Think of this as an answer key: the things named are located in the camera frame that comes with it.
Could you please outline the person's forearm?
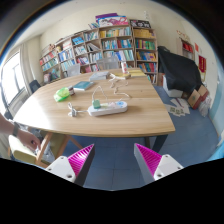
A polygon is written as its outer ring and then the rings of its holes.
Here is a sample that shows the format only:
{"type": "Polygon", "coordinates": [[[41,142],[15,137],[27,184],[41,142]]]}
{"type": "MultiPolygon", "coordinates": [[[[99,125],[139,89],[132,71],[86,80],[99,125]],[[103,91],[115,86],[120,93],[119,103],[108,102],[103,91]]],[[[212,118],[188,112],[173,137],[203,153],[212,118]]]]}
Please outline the person's forearm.
{"type": "Polygon", "coordinates": [[[0,133],[3,134],[12,134],[14,131],[14,124],[8,121],[1,113],[0,113],[0,133]]]}

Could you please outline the person's hand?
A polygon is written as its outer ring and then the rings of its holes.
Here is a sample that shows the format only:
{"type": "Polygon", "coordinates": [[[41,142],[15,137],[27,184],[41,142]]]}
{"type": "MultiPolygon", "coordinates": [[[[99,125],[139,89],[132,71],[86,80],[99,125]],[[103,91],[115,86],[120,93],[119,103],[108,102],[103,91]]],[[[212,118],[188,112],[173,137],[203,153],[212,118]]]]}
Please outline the person's hand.
{"type": "Polygon", "coordinates": [[[28,131],[19,130],[17,138],[21,143],[32,151],[40,147],[40,140],[28,131]]]}

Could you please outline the gripper left finger with white magenta pad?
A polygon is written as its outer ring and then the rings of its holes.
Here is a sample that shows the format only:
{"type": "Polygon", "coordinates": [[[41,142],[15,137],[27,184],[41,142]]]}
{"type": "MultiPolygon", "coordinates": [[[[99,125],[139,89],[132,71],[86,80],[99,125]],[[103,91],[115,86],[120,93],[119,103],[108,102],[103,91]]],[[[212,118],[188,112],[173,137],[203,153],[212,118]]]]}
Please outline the gripper left finger with white magenta pad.
{"type": "Polygon", "coordinates": [[[58,157],[46,168],[46,171],[76,185],[83,186],[94,156],[95,145],[91,144],[69,157],[58,157]]]}

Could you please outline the gripper right finger with white magenta pad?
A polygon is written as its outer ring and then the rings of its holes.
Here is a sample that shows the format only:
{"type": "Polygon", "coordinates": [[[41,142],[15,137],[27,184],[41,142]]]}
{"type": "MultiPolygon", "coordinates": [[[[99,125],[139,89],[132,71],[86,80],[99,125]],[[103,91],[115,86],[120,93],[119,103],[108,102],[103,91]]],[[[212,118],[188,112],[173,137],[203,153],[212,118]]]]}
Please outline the gripper right finger with white magenta pad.
{"type": "Polygon", "coordinates": [[[169,154],[160,155],[138,143],[134,144],[134,156],[146,184],[183,169],[183,166],[169,154]]]}

